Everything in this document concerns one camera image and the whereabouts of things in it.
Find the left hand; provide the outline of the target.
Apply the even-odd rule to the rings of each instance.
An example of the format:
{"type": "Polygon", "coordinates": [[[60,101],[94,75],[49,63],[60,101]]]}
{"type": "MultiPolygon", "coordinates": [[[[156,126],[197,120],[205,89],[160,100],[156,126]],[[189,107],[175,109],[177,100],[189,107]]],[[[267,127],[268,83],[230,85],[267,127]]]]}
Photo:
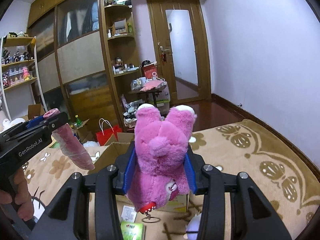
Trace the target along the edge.
{"type": "Polygon", "coordinates": [[[28,191],[28,183],[25,178],[23,168],[19,168],[15,173],[14,184],[17,186],[17,193],[14,198],[14,202],[20,206],[17,214],[20,219],[28,221],[33,217],[34,206],[31,200],[31,195],[28,191]]]}

